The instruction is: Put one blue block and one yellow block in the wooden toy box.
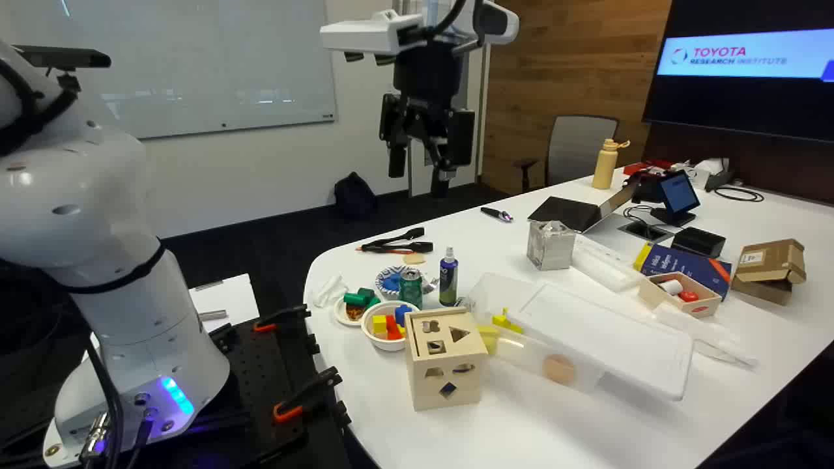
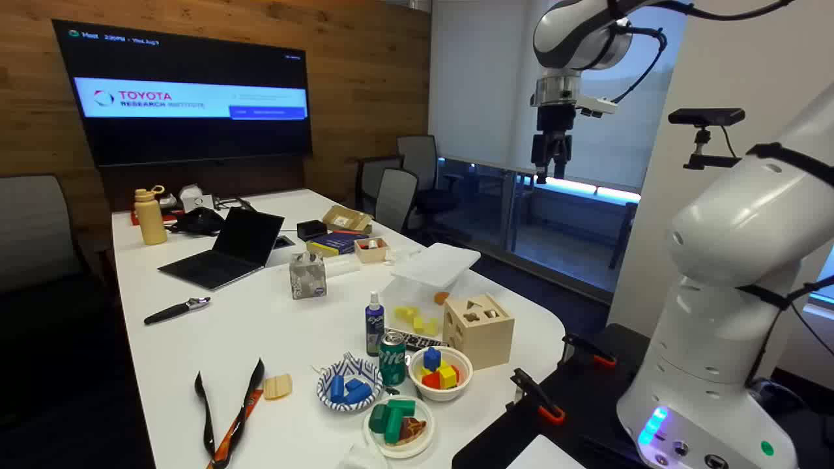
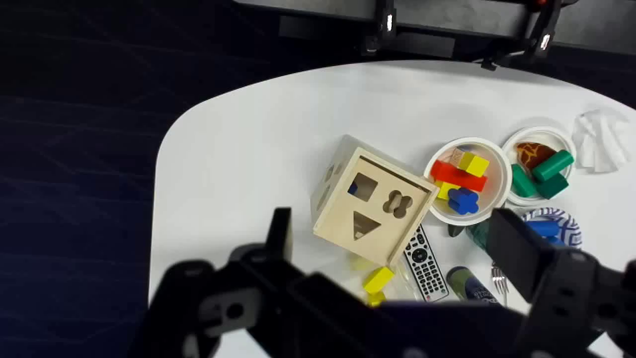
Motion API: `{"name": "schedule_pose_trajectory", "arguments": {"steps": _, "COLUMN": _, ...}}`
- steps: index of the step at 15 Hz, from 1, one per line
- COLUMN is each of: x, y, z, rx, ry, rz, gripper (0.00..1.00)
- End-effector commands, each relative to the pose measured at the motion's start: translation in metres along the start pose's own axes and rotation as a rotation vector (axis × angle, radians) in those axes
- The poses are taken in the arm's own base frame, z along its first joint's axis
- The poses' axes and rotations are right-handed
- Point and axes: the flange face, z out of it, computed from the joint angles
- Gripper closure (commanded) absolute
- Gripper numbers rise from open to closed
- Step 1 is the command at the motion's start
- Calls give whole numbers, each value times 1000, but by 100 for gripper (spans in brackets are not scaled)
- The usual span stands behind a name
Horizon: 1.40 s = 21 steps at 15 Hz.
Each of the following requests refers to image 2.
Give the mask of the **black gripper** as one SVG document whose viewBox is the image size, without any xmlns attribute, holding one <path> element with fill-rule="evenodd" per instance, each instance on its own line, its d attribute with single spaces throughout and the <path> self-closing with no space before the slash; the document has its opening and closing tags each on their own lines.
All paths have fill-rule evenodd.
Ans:
<svg viewBox="0 0 834 469">
<path fill-rule="evenodd" d="M 538 178 L 547 175 L 556 161 L 552 178 L 564 179 L 570 161 L 570 131 L 579 115 L 603 117 L 612 115 L 619 104 L 603 96 L 583 96 L 577 72 L 546 72 L 529 96 L 538 110 L 538 131 L 533 141 L 533 163 Z"/>
</svg>

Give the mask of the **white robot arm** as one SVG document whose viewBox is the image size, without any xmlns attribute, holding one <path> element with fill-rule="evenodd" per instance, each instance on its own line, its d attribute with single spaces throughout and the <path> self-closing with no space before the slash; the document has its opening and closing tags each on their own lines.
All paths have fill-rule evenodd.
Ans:
<svg viewBox="0 0 834 469">
<path fill-rule="evenodd" d="M 818 94 L 669 221 L 669 286 L 655 335 L 615 403 L 655 469 L 797 469 L 753 399 L 776 316 L 809 290 L 804 257 L 834 235 L 834 94 Z"/>
</svg>

